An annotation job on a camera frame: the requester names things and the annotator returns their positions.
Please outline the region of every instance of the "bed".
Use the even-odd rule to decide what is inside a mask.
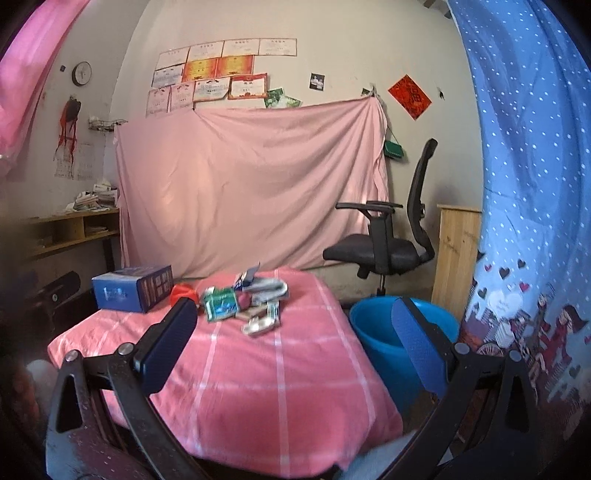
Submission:
[[[283,478],[346,469],[353,458],[402,435],[402,418],[328,287],[311,273],[281,268],[262,275],[285,280],[281,327],[258,338],[240,320],[197,328],[166,385],[151,396],[159,414],[192,455]],[[233,274],[194,282],[197,290],[232,284]],[[100,310],[55,338],[61,365],[78,349],[112,353],[136,342],[170,309],[148,314]],[[105,399],[125,425],[112,392]]]

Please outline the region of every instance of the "cardboard box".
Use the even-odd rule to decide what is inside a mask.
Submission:
[[[130,267],[92,279],[100,309],[146,313],[170,295],[173,270],[167,267]]]

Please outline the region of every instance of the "stack of papers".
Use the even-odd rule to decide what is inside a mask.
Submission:
[[[119,191],[108,182],[94,185],[92,192],[80,192],[74,202],[69,203],[66,212],[101,211],[117,207]]]

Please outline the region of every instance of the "wall clock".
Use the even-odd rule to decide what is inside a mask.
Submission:
[[[86,85],[90,81],[91,76],[92,68],[90,68],[90,63],[87,61],[81,61],[74,67],[74,70],[72,70],[72,82],[74,82],[74,85],[77,87]]]

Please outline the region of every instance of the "wooden board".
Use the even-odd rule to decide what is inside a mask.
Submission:
[[[119,235],[119,209],[27,219],[24,226],[32,239],[42,240],[45,245],[33,248],[29,257],[43,258],[86,242]]]
[[[462,320],[480,243],[479,210],[441,207],[439,254],[431,302]]]
[[[87,237],[84,237],[84,238],[78,239],[78,240],[71,240],[69,242],[59,242],[59,243],[56,243],[54,245],[50,245],[49,247],[45,247],[45,248],[36,248],[32,251],[30,258],[39,259],[39,258],[49,257],[50,255],[53,255],[53,254],[56,254],[59,252],[63,252],[64,250],[68,250],[72,247],[76,247],[77,245],[84,244],[86,242],[92,242],[94,240],[101,240],[101,239],[110,238],[110,237],[118,236],[118,235],[119,235],[118,230],[113,231],[113,232],[101,232],[101,233],[96,233],[94,235],[87,236]]]
[[[65,220],[79,217],[92,217],[97,215],[108,215],[109,213],[119,213],[118,208],[110,208],[109,210],[103,210],[102,212],[72,212],[72,213],[59,213],[58,215],[51,215],[49,217],[31,217],[25,220],[25,223],[47,223],[55,222],[56,220]]]

